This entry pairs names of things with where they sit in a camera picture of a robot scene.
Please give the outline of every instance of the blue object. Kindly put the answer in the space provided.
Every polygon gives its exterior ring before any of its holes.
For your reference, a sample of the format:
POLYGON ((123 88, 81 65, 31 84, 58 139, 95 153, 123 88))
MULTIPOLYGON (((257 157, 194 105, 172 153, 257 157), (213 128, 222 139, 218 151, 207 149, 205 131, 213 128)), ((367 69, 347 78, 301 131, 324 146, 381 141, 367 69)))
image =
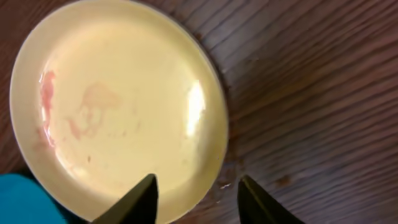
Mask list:
POLYGON ((36 182, 18 174, 0 175, 0 223, 68 223, 36 182))

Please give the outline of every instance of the dark wooden surface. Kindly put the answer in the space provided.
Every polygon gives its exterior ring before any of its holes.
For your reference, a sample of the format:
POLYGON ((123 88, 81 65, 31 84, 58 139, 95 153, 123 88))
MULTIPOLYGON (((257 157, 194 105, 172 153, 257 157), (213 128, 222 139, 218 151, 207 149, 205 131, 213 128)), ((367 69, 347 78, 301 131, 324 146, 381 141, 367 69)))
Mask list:
MULTIPOLYGON (((23 168, 12 65, 67 0, 0 0, 0 173, 23 168)), ((398 1, 147 0, 220 70, 231 137, 216 184, 178 223, 238 223, 249 174, 306 223, 398 222, 398 1)))

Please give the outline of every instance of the wood grain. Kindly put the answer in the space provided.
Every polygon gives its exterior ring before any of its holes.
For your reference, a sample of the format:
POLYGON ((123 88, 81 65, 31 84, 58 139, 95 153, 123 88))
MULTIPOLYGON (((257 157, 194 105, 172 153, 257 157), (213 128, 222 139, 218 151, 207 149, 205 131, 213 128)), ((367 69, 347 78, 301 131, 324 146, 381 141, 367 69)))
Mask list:
MULTIPOLYGON (((23 168, 9 117, 24 38, 68 0, 0 0, 0 172, 23 168)), ((239 223, 249 174, 306 223, 398 221, 398 2, 146 0, 187 27, 220 71, 229 149, 177 223, 239 223)))

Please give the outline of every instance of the wooden table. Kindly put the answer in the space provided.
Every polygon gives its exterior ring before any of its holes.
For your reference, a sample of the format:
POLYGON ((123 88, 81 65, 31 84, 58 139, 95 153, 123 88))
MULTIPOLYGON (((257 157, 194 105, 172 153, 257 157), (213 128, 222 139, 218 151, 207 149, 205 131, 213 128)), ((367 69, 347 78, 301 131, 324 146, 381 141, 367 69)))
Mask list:
MULTIPOLYGON (((14 59, 68 0, 0 0, 0 173, 25 166, 9 116, 14 59)), ((178 223, 239 223, 249 174, 306 223, 398 221, 398 2, 146 0, 191 30, 220 70, 223 169, 178 223)))

